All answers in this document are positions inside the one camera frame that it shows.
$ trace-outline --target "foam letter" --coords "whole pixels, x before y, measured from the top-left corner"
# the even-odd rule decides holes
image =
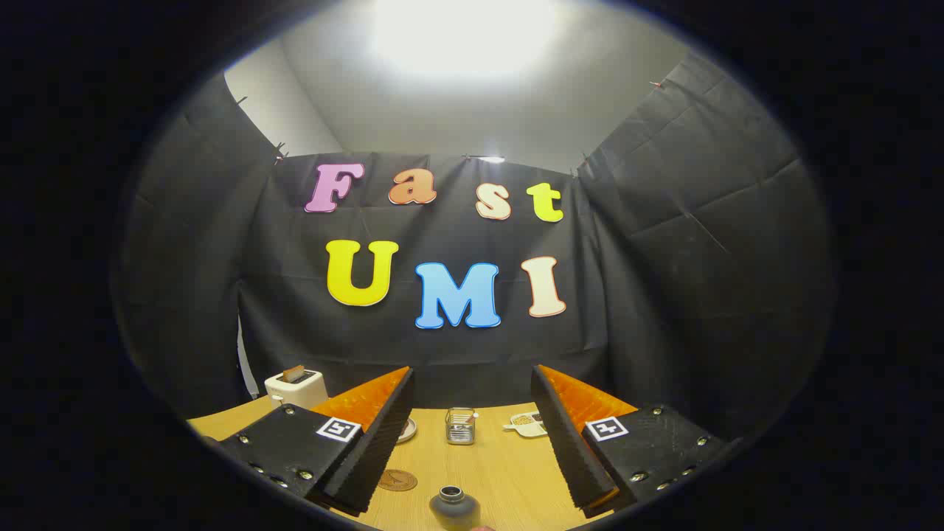
[[[554,284],[554,272],[557,259],[552,256],[539,256],[521,263],[521,268],[528,271],[531,279],[531,297],[534,304],[528,309],[531,317],[556,316],[567,309],[567,305],[557,298],[557,285]]]
[[[534,196],[534,213],[537,214],[538,218],[550,223],[557,223],[564,219],[563,212],[554,210],[553,199],[560,199],[561,193],[557,190],[551,190],[550,184],[546,182],[535,184],[526,192],[529,196]]]
[[[498,266],[475,264],[465,274],[462,287],[449,275],[445,265],[425,263],[416,267],[416,274],[423,279],[423,308],[416,320],[419,328],[442,328],[439,306],[449,319],[449,324],[459,326],[465,308],[472,304],[465,324],[472,328],[490,328],[501,323],[495,313],[495,276]]]
[[[305,212],[334,212],[337,204],[331,196],[337,192],[343,199],[351,189],[351,177],[363,177],[363,164],[321,164],[318,166],[318,182],[314,185],[312,200],[305,205]]]
[[[328,250],[328,293],[335,300],[348,306],[370,306],[377,304],[390,291],[390,263],[400,247],[394,242],[371,242],[368,249],[374,253],[374,280],[364,288],[351,283],[351,267],[354,253],[361,244],[351,240],[332,240],[325,246]]]
[[[405,205],[409,202],[421,205],[436,199],[436,191],[432,189],[432,172],[423,168],[401,171],[394,176],[396,183],[390,189],[390,202],[395,205]]]
[[[512,205],[508,204],[508,190],[500,184],[485,182],[475,189],[479,200],[475,210],[480,216],[487,219],[508,219],[512,215]]]

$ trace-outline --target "small plate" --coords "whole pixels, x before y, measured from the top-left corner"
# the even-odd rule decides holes
[[[401,435],[396,440],[396,444],[399,444],[405,440],[410,440],[411,438],[413,438],[414,435],[416,435],[416,422],[414,422],[413,419],[408,419],[407,429],[405,432],[403,432],[403,435]]]

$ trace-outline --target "wooden table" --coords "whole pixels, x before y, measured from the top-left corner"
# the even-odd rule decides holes
[[[410,417],[416,422],[416,435],[395,446],[387,468],[412,473],[417,486],[404,492],[377,488],[369,510],[353,520],[389,531],[441,531],[429,503],[446,485],[458,486],[479,500],[481,523],[497,531],[570,529],[612,514],[586,519],[574,507],[550,439],[525,438],[502,429],[511,415],[536,409],[534,403],[476,409],[476,441],[471,446],[446,443],[445,409],[414,409]],[[219,440],[269,411],[270,399],[261,397],[189,423],[201,435]]]

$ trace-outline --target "white wall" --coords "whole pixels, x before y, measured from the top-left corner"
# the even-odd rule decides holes
[[[285,59],[282,39],[274,39],[245,56],[224,73],[229,91],[249,119],[289,156],[343,151],[322,120],[295,71]]]

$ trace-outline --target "orange letter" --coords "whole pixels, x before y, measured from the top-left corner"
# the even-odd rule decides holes
[[[500,184],[485,182],[475,189],[479,198],[475,210],[480,216],[487,219],[508,219],[512,215],[512,205],[508,204],[508,190]]]
[[[396,183],[390,189],[390,202],[395,205],[407,203],[426,204],[436,199],[432,189],[432,172],[423,168],[401,171],[394,177]]]

